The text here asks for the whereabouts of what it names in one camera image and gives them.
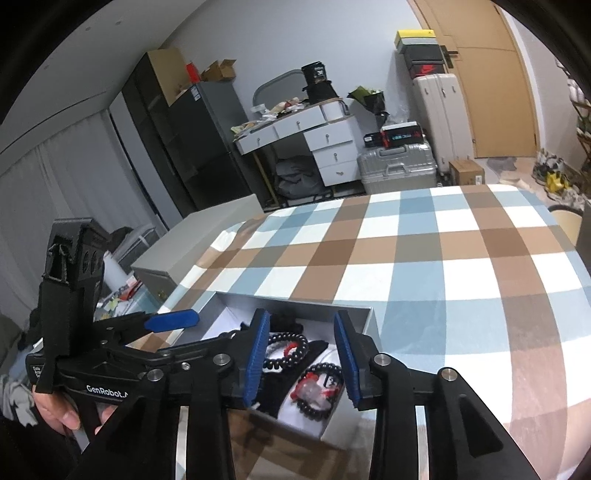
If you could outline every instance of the silver bolt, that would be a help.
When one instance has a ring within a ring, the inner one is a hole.
[[[219,365],[220,367],[230,363],[230,360],[230,355],[228,355],[227,353],[219,353],[215,357],[213,357],[213,363]]]
[[[157,382],[158,380],[162,380],[163,376],[164,372],[162,372],[162,370],[160,370],[159,368],[154,368],[154,370],[150,370],[148,372],[148,380],[150,380],[151,382]]]
[[[441,376],[448,382],[453,382],[457,379],[457,372],[453,368],[444,368],[441,371]]]
[[[385,367],[386,365],[389,365],[391,361],[392,361],[392,359],[386,353],[378,353],[374,357],[374,362],[376,362],[381,367]]]

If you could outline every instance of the white drawer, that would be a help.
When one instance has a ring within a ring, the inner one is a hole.
[[[352,122],[356,122],[355,118],[341,120],[334,124],[328,124],[323,127],[308,130],[304,136],[308,147],[312,152],[321,148],[331,147],[340,143],[350,142],[355,140]]]
[[[355,142],[347,142],[335,145],[334,147],[322,148],[313,153],[318,168],[349,161],[357,161],[357,156],[359,155]]]
[[[264,147],[276,140],[279,140],[277,132],[275,132],[272,125],[269,125],[268,127],[261,128],[260,130],[237,140],[236,146],[238,147],[238,151],[244,155],[245,153]]]
[[[325,123],[326,120],[322,110],[319,106],[315,106],[301,112],[292,113],[283,120],[276,122],[274,127],[279,138],[285,138]]]
[[[324,185],[327,187],[361,178],[359,166],[356,161],[348,161],[347,163],[321,168],[320,176]]]

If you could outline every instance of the black refrigerator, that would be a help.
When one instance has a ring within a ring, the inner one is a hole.
[[[251,193],[261,200],[264,186],[256,165],[233,142],[231,128],[248,119],[231,83],[196,83],[175,100],[168,115],[180,139],[177,169],[198,209]]]

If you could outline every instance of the black pants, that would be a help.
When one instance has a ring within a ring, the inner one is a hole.
[[[79,458],[77,443],[43,420],[34,427],[23,427],[0,415],[0,478],[64,480]]]

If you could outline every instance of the black bracelet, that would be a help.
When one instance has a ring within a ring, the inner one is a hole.
[[[320,376],[321,374],[326,374],[327,379],[328,377],[332,377],[334,380],[336,380],[338,386],[343,385],[343,372],[341,371],[338,365],[328,363],[312,365],[310,368],[307,368],[306,371],[304,371],[304,373],[301,375],[300,379],[298,380],[298,384],[304,379],[304,377],[308,373],[313,373],[318,376]],[[297,399],[297,407],[300,409],[300,412],[302,412],[310,420],[326,420],[330,416],[330,412],[335,406],[337,397],[338,395],[332,395],[330,397],[327,397],[327,400],[330,402],[330,408],[328,408],[327,410],[318,410],[317,408],[312,407],[306,400],[302,400],[301,398]]]
[[[308,339],[303,335],[289,332],[271,334],[269,345],[278,342],[297,342],[299,345],[292,353],[283,358],[265,358],[262,364],[263,368],[279,370],[280,368],[293,367],[300,363],[308,353]]]

